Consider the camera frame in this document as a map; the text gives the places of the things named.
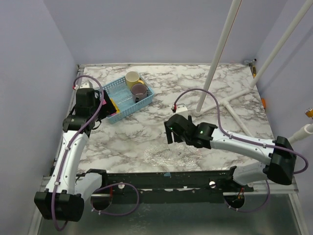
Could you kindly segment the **light blue plastic basket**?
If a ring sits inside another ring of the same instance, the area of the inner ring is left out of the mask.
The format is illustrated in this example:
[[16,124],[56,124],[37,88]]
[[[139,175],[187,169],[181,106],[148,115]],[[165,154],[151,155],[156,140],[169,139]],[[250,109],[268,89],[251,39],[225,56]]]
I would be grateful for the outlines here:
[[107,92],[109,98],[113,100],[119,109],[118,113],[107,117],[107,120],[110,124],[114,124],[123,118],[139,111],[145,106],[148,106],[150,103],[152,103],[154,97],[154,91],[151,87],[148,86],[147,97],[142,101],[135,103],[132,98],[132,93],[126,85],[124,76],[104,85],[102,88]]

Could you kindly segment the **clear textured glass tray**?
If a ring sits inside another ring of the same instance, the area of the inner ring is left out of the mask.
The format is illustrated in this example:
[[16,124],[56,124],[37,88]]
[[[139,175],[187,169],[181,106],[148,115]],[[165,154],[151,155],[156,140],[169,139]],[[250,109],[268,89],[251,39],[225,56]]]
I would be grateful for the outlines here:
[[202,159],[198,149],[184,143],[155,144],[146,148],[143,153],[146,163],[158,167],[197,166]]

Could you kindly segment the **purple grey mug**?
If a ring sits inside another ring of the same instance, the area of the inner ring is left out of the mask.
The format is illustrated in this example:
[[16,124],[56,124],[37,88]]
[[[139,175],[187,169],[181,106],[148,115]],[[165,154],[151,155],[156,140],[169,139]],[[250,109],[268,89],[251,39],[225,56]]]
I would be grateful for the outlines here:
[[146,85],[138,83],[132,86],[131,93],[134,103],[138,103],[147,97],[148,88]]

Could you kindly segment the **yellow ceramic mug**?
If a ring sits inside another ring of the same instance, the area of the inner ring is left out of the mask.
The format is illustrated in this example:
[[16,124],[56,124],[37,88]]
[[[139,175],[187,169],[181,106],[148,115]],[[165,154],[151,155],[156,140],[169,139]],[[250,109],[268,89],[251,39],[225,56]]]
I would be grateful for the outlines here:
[[129,89],[131,89],[136,84],[145,85],[144,81],[140,78],[140,75],[136,71],[130,71],[125,75],[125,82]]

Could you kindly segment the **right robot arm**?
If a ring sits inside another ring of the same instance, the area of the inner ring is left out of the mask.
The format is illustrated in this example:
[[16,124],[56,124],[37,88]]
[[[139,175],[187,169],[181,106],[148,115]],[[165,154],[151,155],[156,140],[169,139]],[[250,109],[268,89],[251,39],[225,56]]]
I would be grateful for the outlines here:
[[280,185],[290,185],[296,154],[288,139],[256,139],[233,135],[214,124],[202,122],[195,125],[191,117],[175,114],[164,122],[167,141],[184,142],[195,148],[226,150],[255,159],[254,164],[235,167],[232,180],[242,186],[261,180],[271,180]]

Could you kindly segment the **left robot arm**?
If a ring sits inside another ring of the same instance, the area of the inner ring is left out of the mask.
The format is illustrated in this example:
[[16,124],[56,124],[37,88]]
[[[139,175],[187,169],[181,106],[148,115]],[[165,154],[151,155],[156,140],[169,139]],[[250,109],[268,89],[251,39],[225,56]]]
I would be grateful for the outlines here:
[[95,123],[116,112],[105,90],[79,88],[73,111],[63,121],[62,145],[57,163],[35,205],[44,219],[77,222],[85,202],[105,182],[104,170],[90,170],[77,181],[78,165]]

